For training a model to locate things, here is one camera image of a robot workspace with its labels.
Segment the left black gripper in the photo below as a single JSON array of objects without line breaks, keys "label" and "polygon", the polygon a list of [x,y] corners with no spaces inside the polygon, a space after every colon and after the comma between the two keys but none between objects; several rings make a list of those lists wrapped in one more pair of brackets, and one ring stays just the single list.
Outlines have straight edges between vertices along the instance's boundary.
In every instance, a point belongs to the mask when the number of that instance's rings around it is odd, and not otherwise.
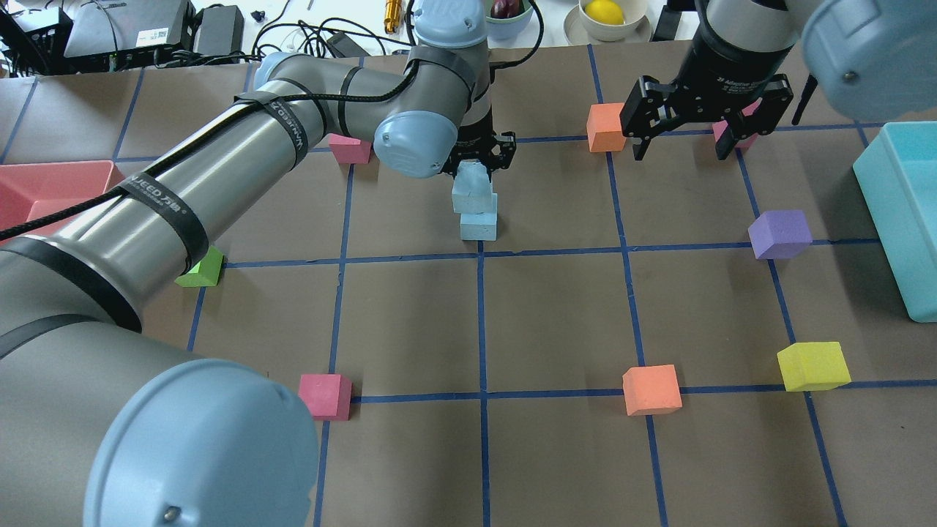
[{"label": "left black gripper", "polygon": [[493,111],[488,110],[480,120],[472,124],[463,124],[458,129],[458,137],[441,171],[456,176],[459,164],[477,161],[485,167],[491,176],[494,171],[511,167],[513,157],[518,150],[518,137],[513,131],[501,134],[494,130]]}]

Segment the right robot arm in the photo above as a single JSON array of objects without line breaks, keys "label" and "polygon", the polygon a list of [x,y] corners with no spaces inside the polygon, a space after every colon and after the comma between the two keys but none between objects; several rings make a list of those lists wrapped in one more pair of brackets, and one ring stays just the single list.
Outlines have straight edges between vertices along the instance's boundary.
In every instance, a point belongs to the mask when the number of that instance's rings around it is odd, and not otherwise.
[{"label": "right robot arm", "polygon": [[740,141],[776,130],[794,99],[782,63],[800,47],[801,94],[817,89],[841,116],[881,121],[935,107],[933,1],[669,1],[698,27],[675,79],[643,75],[620,113],[642,160],[652,140],[684,124],[726,125],[724,160]]}]

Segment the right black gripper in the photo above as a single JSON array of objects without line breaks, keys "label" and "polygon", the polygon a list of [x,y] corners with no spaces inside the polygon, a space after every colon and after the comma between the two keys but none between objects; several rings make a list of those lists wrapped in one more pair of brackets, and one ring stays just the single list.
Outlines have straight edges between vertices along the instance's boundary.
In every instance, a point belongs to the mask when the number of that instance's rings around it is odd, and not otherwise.
[{"label": "right black gripper", "polygon": [[642,161],[653,137],[686,124],[725,122],[716,134],[716,156],[722,161],[737,144],[755,134],[770,134],[782,120],[794,95],[788,78],[776,74],[749,86],[703,78],[663,83],[649,75],[638,78],[620,113],[622,132],[630,138],[633,159]]}]

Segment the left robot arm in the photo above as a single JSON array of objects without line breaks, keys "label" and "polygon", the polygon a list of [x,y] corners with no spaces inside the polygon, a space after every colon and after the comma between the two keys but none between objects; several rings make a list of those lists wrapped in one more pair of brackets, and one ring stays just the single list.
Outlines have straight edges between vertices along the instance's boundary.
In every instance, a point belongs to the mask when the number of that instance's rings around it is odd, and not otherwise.
[{"label": "left robot arm", "polygon": [[169,283],[212,287],[218,238],[328,135],[413,178],[509,165],[482,1],[424,1],[401,75],[273,53],[251,90],[89,201],[2,233],[4,526],[302,526],[311,411],[237,362],[144,336]]}]

